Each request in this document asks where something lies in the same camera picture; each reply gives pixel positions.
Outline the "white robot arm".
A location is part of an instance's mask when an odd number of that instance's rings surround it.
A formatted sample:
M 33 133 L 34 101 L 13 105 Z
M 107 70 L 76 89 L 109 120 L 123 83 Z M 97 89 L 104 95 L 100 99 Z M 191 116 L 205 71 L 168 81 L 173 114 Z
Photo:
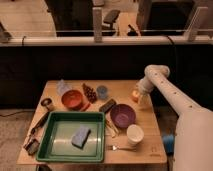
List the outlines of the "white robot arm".
M 137 83 L 140 94 L 157 87 L 179 118 L 176 124 L 173 171 L 213 171 L 213 111 L 172 84 L 166 65 L 148 65 Z

